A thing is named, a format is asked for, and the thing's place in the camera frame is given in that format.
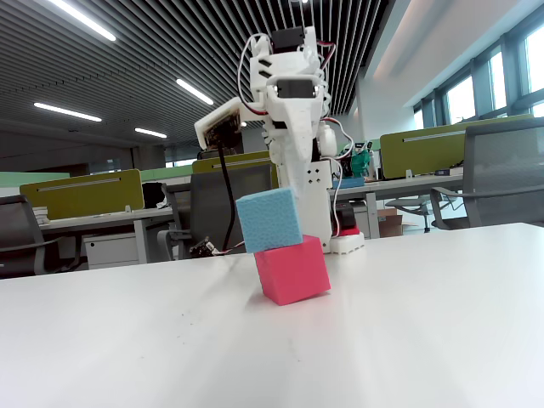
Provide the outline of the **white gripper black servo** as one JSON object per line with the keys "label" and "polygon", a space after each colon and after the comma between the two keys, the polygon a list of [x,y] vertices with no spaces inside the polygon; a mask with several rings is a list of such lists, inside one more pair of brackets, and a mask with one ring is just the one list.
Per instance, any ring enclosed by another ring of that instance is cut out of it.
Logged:
{"label": "white gripper black servo", "polygon": [[304,190],[313,140],[326,114],[326,74],[315,47],[273,53],[269,47],[252,47],[249,111],[266,116],[263,137],[276,165],[280,187],[296,198]]}

